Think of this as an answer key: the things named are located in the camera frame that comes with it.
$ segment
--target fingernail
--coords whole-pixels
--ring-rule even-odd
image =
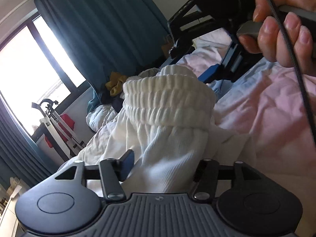
[[[295,29],[299,23],[300,20],[293,12],[289,12],[284,21],[285,27],[289,30]]]
[[[300,43],[308,44],[310,39],[311,39],[311,33],[310,33],[309,29],[305,26],[301,26],[300,35],[299,35]]]
[[[253,16],[252,16],[253,21],[256,21],[256,18],[258,17],[259,12],[260,12],[260,7],[256,6],[255,10],[253,11]]]
[[[277,30],[277,25],[275,24],[274,19],[271,16],[265,19],[262,27],[264,33],[266,34],[272,34]]]

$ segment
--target human hand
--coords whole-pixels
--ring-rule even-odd
[[[290,5],[316,12],[316,0],[274,0],[274,2],[277,6]],[[245,49],[250,53],[263,53],[268,61],[277,61],[287,68],[293,67],[283,35],[279,31],[275,18],[271,17],[267,0],[256,0],[253,21],[263,22],[263,25],[259,31],[258,42],[247,35],[239,37],[239,41]],[[295,55],[302,72],[316,76],[316,63],[312,60],[313,40],[310,31],[302,26],[300,18],[292,12],[286,16],[284,25],[294,45]]]

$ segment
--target ribbed black surface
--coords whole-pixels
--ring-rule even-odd
[[[242,237],[211,206],[192,202],[186,194],[133,194],[111,204],[88,229],[71,237]]]

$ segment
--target window pane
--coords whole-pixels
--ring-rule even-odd
[[[59,63],[64,72],[69,76],[71,81],[75,84],[76,87],[81,85],[85,81],[85,78],[72,63],[67,53],[58,42],[51,29],[47,26],[43,18],[39,17],[38,19],[36,19],[34,21],[34,25],[36,26],[38,32],[40,33],[50,52],[55,57],[56,61]]]
[[[0,51],[0,91],[30,134],[43,117],[31,103],[43,98],[60,103],[70,94],[27,27]]]

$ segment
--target window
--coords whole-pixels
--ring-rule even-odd
[[[27,20],[1,47],[0,91],[32,135],[43,116],[31,103],[78,97],[85,79],[41,16]]]

